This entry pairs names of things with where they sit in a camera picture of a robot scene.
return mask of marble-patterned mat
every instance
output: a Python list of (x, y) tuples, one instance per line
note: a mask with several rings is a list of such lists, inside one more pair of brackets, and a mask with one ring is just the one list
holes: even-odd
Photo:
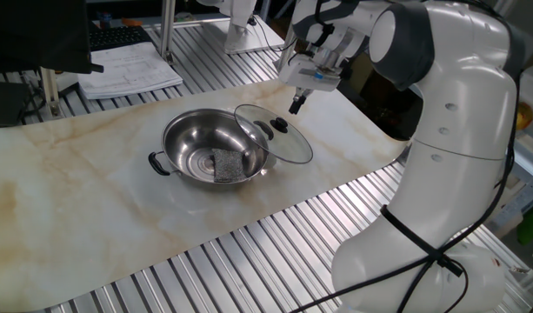
[[(294, 92), (269, 81), (0, 129), (0, 309), (67, 301), (377, 170), (403, 150), (337, 91), (315, 91), (290, 115)], [(313, 160), (277, 161), (224, 192), (150, 167), (171, 118), (242, 103), (296, 126)]]

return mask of white stand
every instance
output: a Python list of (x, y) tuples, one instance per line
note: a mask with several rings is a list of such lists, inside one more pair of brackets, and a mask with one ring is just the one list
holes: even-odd
[(217, 44), (223, 46), (227, 54), (267, 50), (269, 45), (281, 48), (283, 39), (262, 18), (255, 16), (255, 19), (257, 25), (247, 24), (246, 28), (236, 26), (230, 20), (207, 22), (203, 27), (216, 39)]

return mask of lid knob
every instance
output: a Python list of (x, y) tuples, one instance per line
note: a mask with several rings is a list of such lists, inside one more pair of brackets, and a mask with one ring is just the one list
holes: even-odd
[(288, 124), (283, 118), (276, 117), (275, 120), (270, 120), (270, 125), (272, 125), (277, 131), (287, 134)]

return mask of stainless steel pot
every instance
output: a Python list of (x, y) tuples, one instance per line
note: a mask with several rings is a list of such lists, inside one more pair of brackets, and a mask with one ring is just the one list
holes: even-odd
[[(266, 139), (255, 127), (246, 121), (237, 124), (232, 113), (214, 109), (193, 110), (173, 118), (167, 124), (162, 134), (163, 151), (150, 153), (148, 159), (160, 175), (168, 176), (172, 173), (165, 170), (156, 159), (156, 155), (164, 153), (176, 169), (173, 172), (181, 172), (204, 183), (242, 183), (258, 174), (268, 157), (268, 151), (253, 140), (268, 147)], [(246, 178), (230, 183), (214, 182), (212, 149), (243, 153), (243, 172)]]

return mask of monitor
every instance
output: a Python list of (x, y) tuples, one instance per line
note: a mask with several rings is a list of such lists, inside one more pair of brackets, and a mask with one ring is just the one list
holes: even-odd
[(85, 0), (0, 0), (0, 72), (38, 67), (90, 74)]

